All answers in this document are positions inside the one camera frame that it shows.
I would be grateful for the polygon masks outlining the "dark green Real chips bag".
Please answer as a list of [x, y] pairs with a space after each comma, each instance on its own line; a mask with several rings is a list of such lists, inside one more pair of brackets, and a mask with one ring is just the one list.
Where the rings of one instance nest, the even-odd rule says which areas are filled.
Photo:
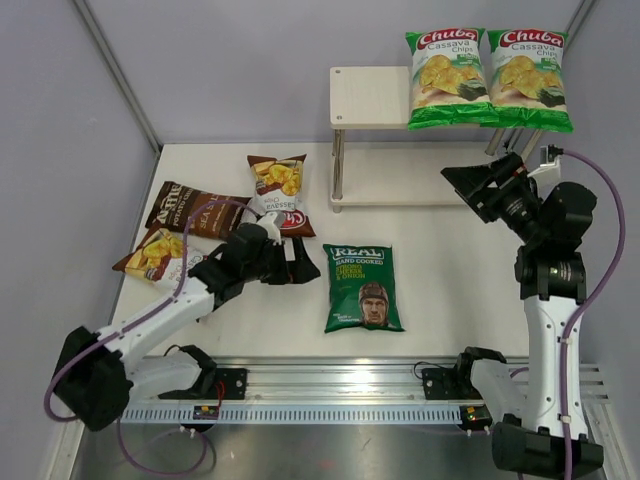
[[328, 260], [327, 333], [348, 328], [402, 332], [393, 250], [387, 246], [325, 244]]

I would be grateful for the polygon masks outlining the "green Chuba cassava chips bag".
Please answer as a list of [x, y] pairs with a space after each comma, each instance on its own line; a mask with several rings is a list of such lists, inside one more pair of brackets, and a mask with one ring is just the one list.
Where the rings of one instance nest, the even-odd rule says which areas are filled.
[[565, 32], [538, 28], [490, 30], [492, 80], [489, 97], [496, 128], [571, 133], [562, 61]]

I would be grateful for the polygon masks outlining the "brown Chuba cassava chips bag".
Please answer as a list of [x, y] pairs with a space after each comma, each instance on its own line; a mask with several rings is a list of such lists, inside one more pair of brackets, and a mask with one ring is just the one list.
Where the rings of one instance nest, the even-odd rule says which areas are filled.
[[261, 215], [272, 211], [283, 213], [280, 231], [285, 237], [316, 236], [302, 200], [306, 158], [306, 154], [284, 159], [247, 156], [255, 181], [252, 208]]

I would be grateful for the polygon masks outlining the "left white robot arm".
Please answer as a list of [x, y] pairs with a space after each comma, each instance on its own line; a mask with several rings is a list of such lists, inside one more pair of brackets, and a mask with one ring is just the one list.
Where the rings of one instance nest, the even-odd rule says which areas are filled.
[[246, 284], [301, 285], [320, 271], [295, 237], [287, 259], [277, 227], [243, 224], [203, 260], [183, 270], [176, 289], [118, 325], [91, 332], [79, 327], [67, 335], [46, 391], [47, 415], [56, 415], [57, 397], [93, 432], [118, 420], [129, 403], [166, 397], [201, 400], [221, 395], [217, 364], [194, 345], [172, 355], [149, 352], [174, 333], [239, 296]]

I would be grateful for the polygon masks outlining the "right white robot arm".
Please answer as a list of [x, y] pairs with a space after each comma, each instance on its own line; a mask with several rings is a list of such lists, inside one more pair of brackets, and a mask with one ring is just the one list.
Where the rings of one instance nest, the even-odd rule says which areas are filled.
[[521, 392], [499, 352], [467, 349], [456, 389], [480, 394], [493, 425], [495, 466], [519, 475], [579, 479], [600, 469], [604, 449], [588, 438], [580, 393], [579, 333], [587, 305], [578, 251], [596, 195], [575, 182], [540, 198], [524, 161], [511, 153], [442, 176], [484, 222], [503, 221], [521, 240], [514, 265], [528, 328], [528, 384]]

